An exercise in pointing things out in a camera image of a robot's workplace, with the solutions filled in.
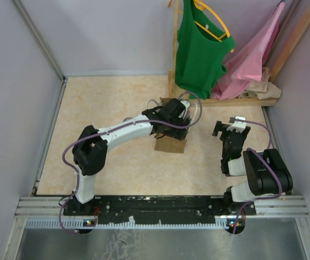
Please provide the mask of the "burlap canvas bag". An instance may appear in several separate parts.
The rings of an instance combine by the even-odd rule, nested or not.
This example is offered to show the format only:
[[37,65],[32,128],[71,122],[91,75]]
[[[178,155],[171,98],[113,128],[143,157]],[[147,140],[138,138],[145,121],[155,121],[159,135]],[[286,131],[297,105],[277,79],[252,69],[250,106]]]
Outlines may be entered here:
[[[150,111],[155,120],[160,121],[160,109],[171,99],[169,97],[161,97],[159,101],[155,99],[150,99],[146,105],[146,109]],[[188,116],[191,119],[189,125],[196,124],[202,116],[202,105],[198,102],[191,103],[188,109]],[[183,154],[185,151],[185,146],[187,143],[187,135],[189,133],[189,128],[184,127],[183,129],[163,125],[162,123],[154,124],[154,138],[156,139],[156,144],[154,149],[156,151],[166,152],[166,153],[176,153]]]

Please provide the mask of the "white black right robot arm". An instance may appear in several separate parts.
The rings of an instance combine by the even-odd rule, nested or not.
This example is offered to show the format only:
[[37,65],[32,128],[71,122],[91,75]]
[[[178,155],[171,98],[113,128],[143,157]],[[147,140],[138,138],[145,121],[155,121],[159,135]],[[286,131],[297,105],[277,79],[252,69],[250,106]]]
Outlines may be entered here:
[[249,121],[243,117],[230,119],[231,124],[217,121],[212,133],[220,134],[222,142],[221,171],[227,177],[245,176],[246,181],[227,188],[224,193],[224,209],[229,214],[237,214],[243,203],[258,199],[278,198],[293,189],[293,178],[279,151],[267,148],[257,152],[252,148],[243,150],[244,142],[251,130]]

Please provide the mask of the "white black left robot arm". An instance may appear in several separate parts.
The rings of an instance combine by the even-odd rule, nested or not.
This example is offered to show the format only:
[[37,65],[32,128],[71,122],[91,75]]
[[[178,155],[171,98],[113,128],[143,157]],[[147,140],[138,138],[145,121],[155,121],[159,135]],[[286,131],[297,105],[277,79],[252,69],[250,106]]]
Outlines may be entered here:
[[95,179],[105,166],[108,152],[128,141],[153,134],[184,140],[191,122],[189,107],[188,101],[171,99],[164,106],[146,109],[138,116],[112,127],[85,127],[79,137],[83,141],[72,149],[73,162],[79,174],[76,210],[83,215],[94,210]]

